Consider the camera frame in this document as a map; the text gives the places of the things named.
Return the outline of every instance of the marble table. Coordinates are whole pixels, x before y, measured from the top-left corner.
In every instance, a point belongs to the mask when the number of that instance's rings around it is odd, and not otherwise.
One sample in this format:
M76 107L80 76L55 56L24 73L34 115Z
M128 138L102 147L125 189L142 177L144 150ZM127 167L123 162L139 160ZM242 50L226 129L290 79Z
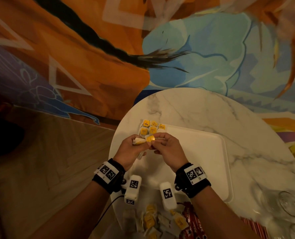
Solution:
M220 134L226 143L233 183L233 211L263 225L270 218L260 204L261 190L295 195L295 159L278 135L256 114L225 96L197 88L173 88L141 100L120 122L110 147L113 157L122 140L138 132L141 119ZM122 199L113 204L122 221Z

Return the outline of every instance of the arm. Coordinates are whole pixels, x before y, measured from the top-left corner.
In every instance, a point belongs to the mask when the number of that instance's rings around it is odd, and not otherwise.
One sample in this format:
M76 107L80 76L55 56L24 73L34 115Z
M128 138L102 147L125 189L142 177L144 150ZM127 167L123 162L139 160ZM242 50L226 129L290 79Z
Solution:
M146 142L133 146L132 141L140 137L132 135L122 141L113 160L127 171L131 168L140 152L151 144ZM91 181L68 205L42 225L30 239L87 239L109 198L109 193L97 182Z
M188 163L180 142L168 133L155 133L150 149L161 154L170 168L176 172ZM259 239L240 218L221 200L215 191L207 186L191 199L196 214L207 236L217 239Z

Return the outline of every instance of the black wristband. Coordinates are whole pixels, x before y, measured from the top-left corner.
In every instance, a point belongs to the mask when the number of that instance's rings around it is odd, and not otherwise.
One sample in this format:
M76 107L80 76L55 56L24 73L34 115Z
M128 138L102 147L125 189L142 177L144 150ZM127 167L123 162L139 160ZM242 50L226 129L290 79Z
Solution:
M96 171L93 181L101 185L109 194L121 190L125 169L112 158L104 162Z
M211 186L204 170L191 163L186 163L176 171L174 183L176 188L182 190L189 198L193 198L207 186Z

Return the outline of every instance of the wooden floor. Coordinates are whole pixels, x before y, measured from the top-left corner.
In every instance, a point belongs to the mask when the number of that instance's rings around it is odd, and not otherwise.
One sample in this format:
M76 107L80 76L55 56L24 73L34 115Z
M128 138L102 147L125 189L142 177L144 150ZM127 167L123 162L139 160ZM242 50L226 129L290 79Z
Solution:
M91 181L108 159L114 131L23 108L14 108L7 120L26 135L0 157L0 215L7 238L22 239ZM90 238L100 238L114 219L111 207Z

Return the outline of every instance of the purple painted area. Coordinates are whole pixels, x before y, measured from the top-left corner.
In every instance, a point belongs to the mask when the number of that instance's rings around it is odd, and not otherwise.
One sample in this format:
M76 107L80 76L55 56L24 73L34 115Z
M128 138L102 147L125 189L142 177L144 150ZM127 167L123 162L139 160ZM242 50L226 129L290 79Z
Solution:
M97 117L82 112L64 103L60 94L33 68L0 47L0 94L13 104L38 111L70 118L70 113L91 118Z
M295 132L277 132L278 136L286 142L295 142Z

